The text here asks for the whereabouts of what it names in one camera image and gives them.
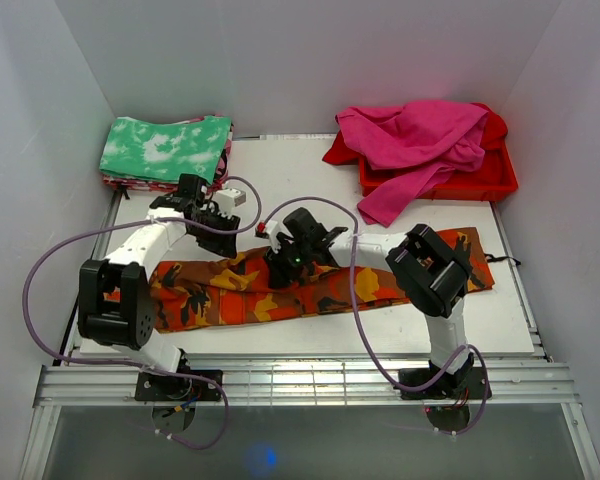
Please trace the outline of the orange camouflage trousers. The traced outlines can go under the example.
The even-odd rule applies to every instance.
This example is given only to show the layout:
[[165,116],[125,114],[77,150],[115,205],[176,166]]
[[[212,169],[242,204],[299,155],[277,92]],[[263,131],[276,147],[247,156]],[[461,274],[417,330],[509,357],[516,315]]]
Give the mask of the orange camouflage trousers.
[[[468,293],[491,290],[495,280],[490,263],[514,257],[485,253],[475,227],[437,232],[457,253],[470,260]],[[264,260],[266,248],[240,252],[220,261],[162,261],[149,280],[156,306],[155,327],[162,333],[217,326],[241,326],[352,310],[348,268],[310,264],[290,287],[271,289]],[[356,300],[360,310],[410,303],[390,273],[355,268]]]

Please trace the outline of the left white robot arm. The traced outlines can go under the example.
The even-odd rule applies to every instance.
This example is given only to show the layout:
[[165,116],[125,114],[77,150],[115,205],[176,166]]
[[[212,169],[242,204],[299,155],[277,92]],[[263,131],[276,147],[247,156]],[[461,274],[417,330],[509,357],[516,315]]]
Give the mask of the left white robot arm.
[[183,174],[175,192],[156,197],[145,222],[102,260],[79,272],[78,330],[82,338],[120,353],[119,358],[79,358],[88,365],[123,364],[159,374],[158,388],[170,399],[192,387],[185,354],[155,329],[149,280],[162,258],[190,235],[211,253],[233,258],[240,218],[235,208],[246,194],[234,188],[208,191],[207,182]]

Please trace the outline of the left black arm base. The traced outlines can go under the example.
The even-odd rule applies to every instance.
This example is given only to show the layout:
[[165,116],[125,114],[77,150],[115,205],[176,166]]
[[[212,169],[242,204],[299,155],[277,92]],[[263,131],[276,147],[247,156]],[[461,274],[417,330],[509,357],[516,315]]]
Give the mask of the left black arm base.
[[133,398],[140,402],[180,402],[189,400],[220,401],[218,386],[223,372],[217,369],[192,370],[187,378],[141,371],[137,376]]

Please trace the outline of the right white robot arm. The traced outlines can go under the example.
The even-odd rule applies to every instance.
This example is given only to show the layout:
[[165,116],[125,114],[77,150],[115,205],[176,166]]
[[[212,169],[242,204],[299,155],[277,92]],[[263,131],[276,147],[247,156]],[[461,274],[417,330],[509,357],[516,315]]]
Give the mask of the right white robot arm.
[[418,224],[402,234],[328,230],[298,208],[282,222],[259,223],[255,234],[269,242],[265,262],[273,289],[290,286],[312,263],[392,274],[424,315],[431,345],[427,368],[401,371],[396,389],[406,398],[451,398],[464,392],[474,362],[463,316],[472,267],[433,229]]

